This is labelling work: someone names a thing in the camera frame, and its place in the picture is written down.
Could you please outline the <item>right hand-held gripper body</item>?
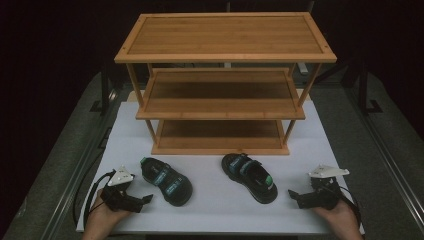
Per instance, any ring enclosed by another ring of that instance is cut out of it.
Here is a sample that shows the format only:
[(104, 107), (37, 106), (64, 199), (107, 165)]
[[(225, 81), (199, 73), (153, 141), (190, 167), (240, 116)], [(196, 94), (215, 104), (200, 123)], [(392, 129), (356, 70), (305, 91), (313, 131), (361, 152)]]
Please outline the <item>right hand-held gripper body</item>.
[(298, 200), (303, 200), (306, 203), (306, 209), (316, 207), (327, 210), (333, 209), (343, 197), (337, 178), (349, 174), (350, 172), (347, 169), (320, 164), (308, 173), (313, 191), (300, 194), (301, 198)]

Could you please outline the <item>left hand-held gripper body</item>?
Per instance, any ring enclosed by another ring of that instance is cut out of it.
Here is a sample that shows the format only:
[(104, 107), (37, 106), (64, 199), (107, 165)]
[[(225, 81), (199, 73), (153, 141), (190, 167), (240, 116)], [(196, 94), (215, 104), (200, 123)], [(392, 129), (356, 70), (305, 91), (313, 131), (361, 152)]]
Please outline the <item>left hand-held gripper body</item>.
[(114, 170), (112, 177), (103, 188), (101, 194), (103, 202), (114, 211), (125, 210), (137, 213), (137, 203), (142, 200), (126, 193), (133, 180), (134, 175), (124, 165)]

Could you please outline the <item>black sandal with teal straps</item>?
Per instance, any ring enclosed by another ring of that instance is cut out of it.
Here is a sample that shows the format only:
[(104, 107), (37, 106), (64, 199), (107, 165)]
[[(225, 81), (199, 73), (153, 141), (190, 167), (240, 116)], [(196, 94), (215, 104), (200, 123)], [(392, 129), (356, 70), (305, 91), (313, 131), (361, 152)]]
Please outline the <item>black sandal with teal straps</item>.
[(232, 181), (246, 187), (257, 202), (269, 204), (277, 198), (278, 189), (272, 176), (259, 161), (247, 154), (227, 154), (221, 161), (221, 167)]
[(169, 164), (151, 157), (143, 158), (140, 165), (143, 178), (159, 188), (166, 202), (180, 207), (190, 200), (193, 187), (185, 175)]

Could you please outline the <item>wooden three-tier shoe rack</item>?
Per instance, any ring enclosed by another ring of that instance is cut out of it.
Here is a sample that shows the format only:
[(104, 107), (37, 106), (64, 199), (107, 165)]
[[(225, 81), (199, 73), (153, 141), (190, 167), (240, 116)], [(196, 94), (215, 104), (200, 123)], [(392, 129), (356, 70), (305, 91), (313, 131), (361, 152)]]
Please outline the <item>wooden three-tier shoe rack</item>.
[(288, 154), (310, 92), (294, 68), (335, 60), (307, 12), (143, 14), (115, 57), (161, 155)]

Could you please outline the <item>person's left hand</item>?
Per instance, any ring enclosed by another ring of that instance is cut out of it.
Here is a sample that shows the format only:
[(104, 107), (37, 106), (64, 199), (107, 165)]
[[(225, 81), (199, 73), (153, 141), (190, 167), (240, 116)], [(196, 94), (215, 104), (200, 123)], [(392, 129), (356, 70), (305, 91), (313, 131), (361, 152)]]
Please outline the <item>person's left hand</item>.
[(125, 210), (111, 210), (101, 198), (103, 190), (97, 191), (94, 204), (89, 210), (85, 231), (89, 230), (105, 230), (111, 232), (114, 227), (121, 222), (124, 218), (131, 215), (129, 211)]

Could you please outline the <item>person's right hand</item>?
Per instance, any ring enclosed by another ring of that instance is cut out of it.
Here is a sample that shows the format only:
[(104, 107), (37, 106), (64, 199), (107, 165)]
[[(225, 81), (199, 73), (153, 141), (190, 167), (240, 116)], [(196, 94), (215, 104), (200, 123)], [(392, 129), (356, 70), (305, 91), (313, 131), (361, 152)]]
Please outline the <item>person's right hand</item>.
[(312, 211), (325, 219), (333, 232), (341, 231), (342, 229), (359, 231), (359, 225), (353, 210), (342, 200), (331, 210), (316, 207)]

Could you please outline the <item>white table board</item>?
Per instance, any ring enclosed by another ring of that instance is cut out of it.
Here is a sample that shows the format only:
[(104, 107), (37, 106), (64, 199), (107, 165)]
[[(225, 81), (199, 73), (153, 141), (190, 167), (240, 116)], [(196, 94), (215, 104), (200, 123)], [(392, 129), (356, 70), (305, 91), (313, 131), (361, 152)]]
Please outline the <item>white table board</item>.
[(152, 201), (141, 212), (115, 228), (122, 234), (259, 234), (313, 235), (329, 231), (310, 210), (298, 207), (288, 191), (312, 191), (309, 174), (319, 165), (338, 165), (313, 101), (304, 105), (306, 119), (296, 124), (289, 139), (290, 154), (251, 155), (272, 176), (278, 196), (260, 204), (248, 190), (231, 181), (221, 168), (223, 156), (159, 155), (193, 185), (193, 195), (182, 207), (167, 203), (160, 190), (141, 176), (140, 160), (151, 154), (152, 141), (145, 123), (135, 119), (138, 104), (123, 102), (109, 135), (97, 176), (124, 166), (135, 175), (127, 193)]

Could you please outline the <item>black metal stand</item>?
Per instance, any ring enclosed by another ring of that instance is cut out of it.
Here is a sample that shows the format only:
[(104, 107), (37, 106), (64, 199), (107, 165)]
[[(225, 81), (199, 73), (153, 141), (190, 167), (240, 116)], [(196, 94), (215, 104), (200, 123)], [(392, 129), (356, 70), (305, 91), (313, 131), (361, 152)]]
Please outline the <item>black metal stand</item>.
[(113, 89), (113, 78), (115, 77), (116, 69), (111, 61), (106, 61), (98, 73), (100, 76), (100, 99), (95, 101), (91, 108), (91, 112), (98, 112), (104, 116), (110, 106), (110, 94)]
[(368, 116), (370, 113), (382, 113), (378, 102), (367, 98), (368, 71), (361, 59), (353, 58), (349, 61), (341, 83), (346, 88), (353, 88), (355, 84), (358, 85), (357, 102), (363, 115)]

